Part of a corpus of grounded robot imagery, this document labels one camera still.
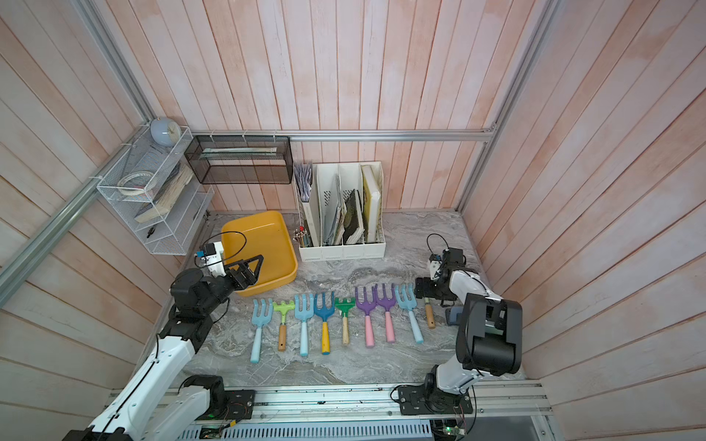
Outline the yellow storage tray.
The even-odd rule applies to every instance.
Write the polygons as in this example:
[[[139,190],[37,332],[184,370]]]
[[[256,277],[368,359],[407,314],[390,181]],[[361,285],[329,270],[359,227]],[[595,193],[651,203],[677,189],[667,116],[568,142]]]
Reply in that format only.
[[[277,211],[266,211],[227,222],[221,231],[224,256],[227,263],[245,260],[256,255],[264,257],[255,286],[237,294],[251,297],[295,281],[298,260],[283,216]]]

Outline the light blue hand fork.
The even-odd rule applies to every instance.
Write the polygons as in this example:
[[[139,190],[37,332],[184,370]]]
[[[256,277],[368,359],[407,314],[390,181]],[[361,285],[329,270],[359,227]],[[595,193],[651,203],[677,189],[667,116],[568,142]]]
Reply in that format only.
[[[254,301],[251,323],[256,327],[250,361],[257,364],[260,360],[263,328],[272,320],[274,304],[272,299],[259,299]]]

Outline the green rake wooden handle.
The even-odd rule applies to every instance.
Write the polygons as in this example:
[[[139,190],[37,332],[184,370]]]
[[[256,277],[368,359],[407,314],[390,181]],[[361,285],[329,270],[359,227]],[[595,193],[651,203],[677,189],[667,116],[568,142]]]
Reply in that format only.
[[[295,301],[282,301],[275,302],[273,304],[274,312],[278,312],[281,315],[281,324],[279,325],[279,340],[278,340],[278,350],[279,352],[284,352],[287,345],[287,314],[293,311],[296,307]]]
[[[436,328],[436,321],[435,321],[431,301],[429,298],[425,298],[424,303],[425,303],[426,321],[427,321],[428,328],[435,329]]]

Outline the purple rake pink handle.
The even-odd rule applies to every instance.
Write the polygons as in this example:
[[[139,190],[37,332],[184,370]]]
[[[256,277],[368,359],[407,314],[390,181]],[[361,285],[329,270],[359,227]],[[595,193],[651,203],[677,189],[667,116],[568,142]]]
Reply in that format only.
[[[395,294],[388,290],[385,284],[374,294],[376,305],[384,309],[386,342],[394,344],[396,342],[395,326],[393,325],[392,310],[397,305]]]
[[[371,313],[375,310],[377,303],[373,296],[368,294],[367,288],[362,288],[362,294],[359,294],[359,288],[355,288],[356,306],[364,313],[365,327],[365,344],[368,348],[375,347],[375,338],[371,321]]]

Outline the blue fork yellow handle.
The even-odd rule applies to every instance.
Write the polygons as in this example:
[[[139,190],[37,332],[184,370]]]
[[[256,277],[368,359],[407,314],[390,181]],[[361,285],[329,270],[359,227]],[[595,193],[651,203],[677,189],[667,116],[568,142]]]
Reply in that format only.
[[[321,293],[314,296],[314,314],[322,321],[321,352],[323,355],[331,353],[328,320],[335,314],[335,292]]]

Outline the dark green rake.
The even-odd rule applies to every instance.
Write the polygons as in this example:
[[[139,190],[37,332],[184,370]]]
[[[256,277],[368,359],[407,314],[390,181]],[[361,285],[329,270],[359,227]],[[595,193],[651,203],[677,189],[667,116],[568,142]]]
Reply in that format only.
[[[349,336],[349,312],[356,306],[356,301],[352,298],[336,298],[335,308],[340,311],[342,317],[342,344],[347,347],[350,344]]]

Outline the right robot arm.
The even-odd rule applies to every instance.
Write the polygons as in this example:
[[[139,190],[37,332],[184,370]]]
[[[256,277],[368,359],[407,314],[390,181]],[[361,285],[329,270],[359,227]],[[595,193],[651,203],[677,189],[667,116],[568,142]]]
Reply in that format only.
[[[432,368],[421,386],[430,413],[464,406],[467,392],[486,376],[516,374],[522,356],[522,307],[495,294],[481,276],[466,266],[463,250],[446,248],[428,260],[429,276],[417,281],[416,295],[459,301],[455,353]]]

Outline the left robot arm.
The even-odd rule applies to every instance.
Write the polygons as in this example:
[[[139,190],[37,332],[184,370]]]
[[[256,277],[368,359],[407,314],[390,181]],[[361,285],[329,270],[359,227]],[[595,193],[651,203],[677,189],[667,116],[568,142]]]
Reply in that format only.
[[[206,415],[226,420],[230,400],[222,377],[187,378],[178,398],[158,416],[153,413],[170,385],[193,359],[214,325],[211,314],[235,291],[257,284],[264,263],[255,255],[225,266],[223,276],[199,268],[182,271],[170,286],[174,305],[156,335],[156,346],[119,396],[87,428],[71,430],[66,440],[174,440]]]

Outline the blue grey small device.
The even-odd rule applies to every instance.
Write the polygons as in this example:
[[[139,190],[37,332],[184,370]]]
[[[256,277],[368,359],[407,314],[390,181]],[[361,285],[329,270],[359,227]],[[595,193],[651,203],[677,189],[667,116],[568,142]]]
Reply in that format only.
[[[463,315],[463,306],[452,306],[445,310],[445,320],[448,326],[458,326]]]

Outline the coloured pencils bundle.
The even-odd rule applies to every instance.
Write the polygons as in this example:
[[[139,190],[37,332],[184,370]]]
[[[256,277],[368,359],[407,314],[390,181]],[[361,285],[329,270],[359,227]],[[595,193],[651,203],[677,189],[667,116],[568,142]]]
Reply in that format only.
[[[301,248],[311,247],[313,245],[310,233],[303,225],[300,225],[293,233],[294,240],[299,244]]]

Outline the yellow book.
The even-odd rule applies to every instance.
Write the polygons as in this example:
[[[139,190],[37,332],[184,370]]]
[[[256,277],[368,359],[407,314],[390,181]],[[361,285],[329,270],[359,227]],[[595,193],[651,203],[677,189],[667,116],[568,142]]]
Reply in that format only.
[[[382,164],[365,163],[360,167],[363,193],[365,243],[378,243],[378,226],[382,210]]]

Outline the white file organizer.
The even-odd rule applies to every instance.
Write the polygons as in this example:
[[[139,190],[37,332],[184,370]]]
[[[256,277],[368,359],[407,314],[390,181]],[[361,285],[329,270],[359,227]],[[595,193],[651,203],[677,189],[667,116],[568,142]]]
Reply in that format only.
[[[304,262],[384,257],[386,243],[382,210],[378,243],[365,243],[360,171],[365,163],[375,162],[294,165],[300,221],[313,242],[311,247],[300,248]],[[382,209],[384,195],[382,167]]]

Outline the black mesh basket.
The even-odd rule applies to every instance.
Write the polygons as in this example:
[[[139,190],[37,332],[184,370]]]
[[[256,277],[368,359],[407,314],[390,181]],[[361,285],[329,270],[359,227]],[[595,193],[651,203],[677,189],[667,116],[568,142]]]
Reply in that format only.
[[[292,149],[284,136],[197,135],[185,158],[205,185],[292,183]]]

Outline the tape roll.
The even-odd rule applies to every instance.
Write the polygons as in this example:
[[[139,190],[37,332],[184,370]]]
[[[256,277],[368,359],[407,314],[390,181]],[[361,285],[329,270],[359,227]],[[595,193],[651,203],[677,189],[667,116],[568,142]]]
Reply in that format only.
[[[125,197],[137,197],[149,193],[156,186],[154,173],[137,171],[123,176],[117,183],[117,189]]]

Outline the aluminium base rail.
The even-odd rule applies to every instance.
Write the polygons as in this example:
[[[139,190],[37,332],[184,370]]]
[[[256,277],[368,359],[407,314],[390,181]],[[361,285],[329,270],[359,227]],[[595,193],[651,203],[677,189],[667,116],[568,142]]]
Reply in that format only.
[[[393,384],[320,386],[252,386],[250,417],[240,424],[382,421],[398,419],[461,420],[478,423],[483,417],[549,416],[551,405],[535,380],[483,380],[461,400],[457,410],[432,413],[425,406],[413,415],[401,412]]]

